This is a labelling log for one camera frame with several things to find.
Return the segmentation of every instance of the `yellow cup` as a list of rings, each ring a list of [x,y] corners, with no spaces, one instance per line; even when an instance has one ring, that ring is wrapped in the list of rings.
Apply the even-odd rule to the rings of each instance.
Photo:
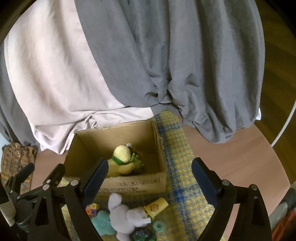
[[[161,213],[168,206],[168,202],[164,198],[159,198],[153,203],[144,206],[147,214],[153,219],[159,213]]]

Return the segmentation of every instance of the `orange fabric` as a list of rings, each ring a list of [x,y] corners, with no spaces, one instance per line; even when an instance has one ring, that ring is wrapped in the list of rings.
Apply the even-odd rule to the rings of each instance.
[[[295,211],[291,210],[283,217],[272,231],[272,241],[280,241],[285,231],[290,227],[296,217]]]

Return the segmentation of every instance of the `silver rivet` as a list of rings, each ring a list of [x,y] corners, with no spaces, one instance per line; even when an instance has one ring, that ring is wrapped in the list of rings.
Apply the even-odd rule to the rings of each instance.
[[[43,187],[42,187],[43,190],[47,190],[49,189],[49,185],[48,184],[45,184]]]
[[[71,185],[72,186],[76,186],[78,184],[78,180],[73,180],[72,182],[71,182]]]
[[[224,179],[224,180],[222,181],[222,184],[223,184],[224,186],[229,186],[230,182],[229,182],[228,180]]]
[[[257,189],[258,189],[257,185],[255,185],[255,184],[252,184],[252,185],[251,185],[251,188],[252,188],[253,190],[257,190]]]

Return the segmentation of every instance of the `gray fabric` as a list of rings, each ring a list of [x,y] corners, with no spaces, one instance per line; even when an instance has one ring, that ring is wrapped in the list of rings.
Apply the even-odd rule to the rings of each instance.
[[[173,103],[214,143],[254,122],[264,71],[254,0],[75,0],[111,93],[126,106]]]
[[[13,93],[5,64],[4,44],[0,46],[0,132],[9,142],[40,147]]]

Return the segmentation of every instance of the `plaid blanket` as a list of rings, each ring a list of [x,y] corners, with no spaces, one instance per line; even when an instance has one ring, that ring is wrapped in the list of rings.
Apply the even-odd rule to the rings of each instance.
[[[153,222],[164,221],[167,229],[162,233],[156,233],[157,240],[196,241],[212,216],[214,208],[207,203],[191,172],[194,154],[178,117],[165,110],[155,116],[153,120],[163,138],[167,165],[167,190],[162,194],[123,196],[123,203],[130,208],[135,208],[147,205],[159,197],[165,198],[169,206],[156,216]],[[100,204],[102,209],[106,209],[107,200],[102,198],[100,197],[96,202]],[[63,210],[72,239],[79,240],[67,208],[64,207]],[[115,235],[104,235],[102,238],[106,241],[117,240]]]

